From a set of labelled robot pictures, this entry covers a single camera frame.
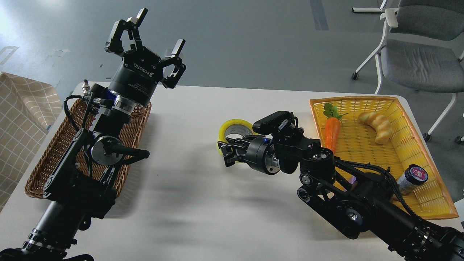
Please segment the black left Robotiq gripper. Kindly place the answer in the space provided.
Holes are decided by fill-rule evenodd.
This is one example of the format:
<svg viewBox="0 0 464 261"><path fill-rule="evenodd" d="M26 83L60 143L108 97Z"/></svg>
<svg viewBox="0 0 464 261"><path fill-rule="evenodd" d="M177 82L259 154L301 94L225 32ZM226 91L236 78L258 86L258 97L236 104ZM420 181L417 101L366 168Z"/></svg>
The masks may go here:
<svg viewBox="0 0 464 261"><path fill-rule="evenodd" d="M186 43L184 39L177 40L169 58L162 61L156 53L144 48L138 28L148 11L144 7L135 17L116 21L105 43L106 52L123 57L108 89L144 107L148 105L159 81L165 88L174 89L187 68L180 57ZM124 51L121 40L124 32L133 42L128 51ZM169 76L162 78L161 68L168 66L174 66L174 69Z"/></svg>

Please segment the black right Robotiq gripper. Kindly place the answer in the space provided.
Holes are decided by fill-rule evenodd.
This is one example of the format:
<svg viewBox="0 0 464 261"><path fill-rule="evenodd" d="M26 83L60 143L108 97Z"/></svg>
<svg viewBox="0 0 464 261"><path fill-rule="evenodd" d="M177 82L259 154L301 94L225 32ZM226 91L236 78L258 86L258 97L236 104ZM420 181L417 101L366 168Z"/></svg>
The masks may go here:
<svg viewBox="0 0 464 261"><path fill-rule="evenodd" d="M232 149L222 149L223 145ZM264 136L243 136L241 138L220 138L217 142L218 150L222 152L226 167L237 162L245 162L250 168L275 175L280 172L277 158L275 157L272 139Z"/></svg>

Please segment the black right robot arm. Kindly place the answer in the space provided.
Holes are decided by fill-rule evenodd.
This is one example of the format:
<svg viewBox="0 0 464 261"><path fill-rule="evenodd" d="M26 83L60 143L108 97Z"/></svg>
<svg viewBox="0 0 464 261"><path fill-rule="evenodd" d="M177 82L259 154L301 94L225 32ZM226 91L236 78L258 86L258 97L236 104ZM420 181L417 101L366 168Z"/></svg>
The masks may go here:
<svg viewBox="0 0 464 261"><path fill-rule="evenodd" d="M306 138L289 111L274 112L252 129L255 135L218 141L227 167L244 162L268 175L299 168L298 197L347 238L371 231L406 261L463 260L463 233L416 215L390 170L334 156L319 139Z"/></svg>

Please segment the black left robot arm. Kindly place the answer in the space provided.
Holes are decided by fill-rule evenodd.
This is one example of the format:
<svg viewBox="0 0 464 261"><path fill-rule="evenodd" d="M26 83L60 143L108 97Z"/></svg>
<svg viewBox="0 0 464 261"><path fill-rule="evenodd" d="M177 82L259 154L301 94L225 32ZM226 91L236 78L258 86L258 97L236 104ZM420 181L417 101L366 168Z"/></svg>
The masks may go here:
<svg viewBox="0 0 464 261"><path fill-rule="evenodd" d="M121 167L149 157L147 150L123 145L120 133L136 107L149 105L159 83L176 87L186 66L179 56L184 39L166 58L142 44L138 29L147 12L142 8L114 23L105 50L120 56L121 64L110 85L89 86L85 80L82 95L68 96L86 105L80 125L63 102L76 134L43 187L51 203L21 248L1 251L2 261L65 261L77 231L87 230L92 218L104 218L115 204Z"/></svg>

